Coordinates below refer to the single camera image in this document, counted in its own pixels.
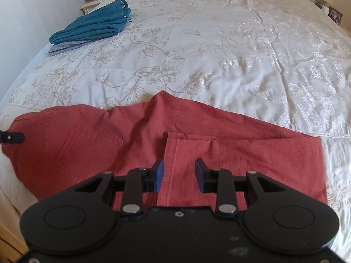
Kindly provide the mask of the right photo frame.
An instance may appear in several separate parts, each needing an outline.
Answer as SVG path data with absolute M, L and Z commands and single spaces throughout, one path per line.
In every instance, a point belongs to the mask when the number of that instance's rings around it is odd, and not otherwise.
M 328 16 L 337 24 L 341 24 L 343 14 L 334 9 L 332 6 L 329 6 Z

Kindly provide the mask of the left white nightstand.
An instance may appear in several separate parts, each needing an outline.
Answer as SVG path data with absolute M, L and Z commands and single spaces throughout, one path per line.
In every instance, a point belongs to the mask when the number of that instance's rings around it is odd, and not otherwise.
M 111 3 L 113 0 L 95 0 L 95 1 L 90 1 L 87 2 L 83 5 L 80 6 L 80 10 L 83 12 L 83 14 L 86 16 L 92 11 L 96 9 L 100 9 L 109 3 Z

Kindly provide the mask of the white embroidered bedspread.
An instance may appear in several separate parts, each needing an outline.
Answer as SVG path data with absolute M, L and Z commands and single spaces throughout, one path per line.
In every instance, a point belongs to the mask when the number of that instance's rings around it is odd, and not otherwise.
M 126 0 L 117 36 L 46 56 L 1 128 L 58 105 L 101 109 L 159 91 L 322 139 L 333 250 L 350 260 L 350 37 L 308 0 Z

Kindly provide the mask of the folded teal pants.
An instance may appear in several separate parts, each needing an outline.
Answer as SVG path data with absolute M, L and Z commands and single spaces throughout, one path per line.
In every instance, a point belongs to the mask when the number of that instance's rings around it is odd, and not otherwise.
M 63 30 L 54 33 L 49 42 L 58 45 L 114 36 L 121 33 L 127 23 L 132 22 L 130 13 L 131 8 L 126 0 L 115 0 L 88 15 L 77 18 Z

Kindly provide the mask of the folded grey garment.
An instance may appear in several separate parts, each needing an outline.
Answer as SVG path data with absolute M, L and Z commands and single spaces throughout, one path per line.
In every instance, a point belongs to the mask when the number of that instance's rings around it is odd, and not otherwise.
M 63 42 L 60 44 L 53 45 L 48 51 L 49 56 L 55 56 L 61 53 L 68 52 L 73 49 L 80 48 L 86 44 L 91 43 L 92 40 L 81 40 L 81 41 L 71 41 L 71 42 Z

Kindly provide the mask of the red pants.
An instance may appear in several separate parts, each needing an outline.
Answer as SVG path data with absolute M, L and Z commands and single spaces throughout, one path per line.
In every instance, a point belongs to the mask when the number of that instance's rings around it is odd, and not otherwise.
M 104 171 L 117 176 L 161 158 L 164 178 L 146 205 L 214 206 L 199 191 L 195 161 L 243 176 L 256 170 L 327 202 L 321 140 L 248 116 L 160 92 L 110 110 L 57 106 L 13 121 L 22 144 L 4 144 L 19 181 L 42 200 Z

